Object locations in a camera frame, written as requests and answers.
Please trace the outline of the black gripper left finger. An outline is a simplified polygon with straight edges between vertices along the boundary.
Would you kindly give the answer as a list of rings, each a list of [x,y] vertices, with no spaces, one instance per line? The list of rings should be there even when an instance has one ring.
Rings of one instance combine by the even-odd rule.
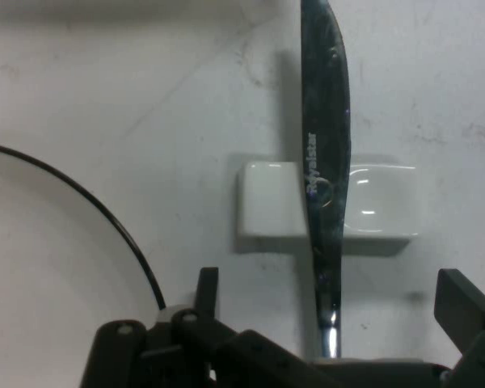
[[[334,387],[335,380],[256,331],[215,316],[217,268],[202,268],[194,304],[150,329],[134,320],[97,330],[82,387]]]

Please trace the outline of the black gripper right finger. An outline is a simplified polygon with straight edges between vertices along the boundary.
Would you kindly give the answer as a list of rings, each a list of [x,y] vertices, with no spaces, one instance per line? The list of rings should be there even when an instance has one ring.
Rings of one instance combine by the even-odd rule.
[[[434,317],[461,353],[443,387],[485,387],[485,294],[459,270],[441,269]]]

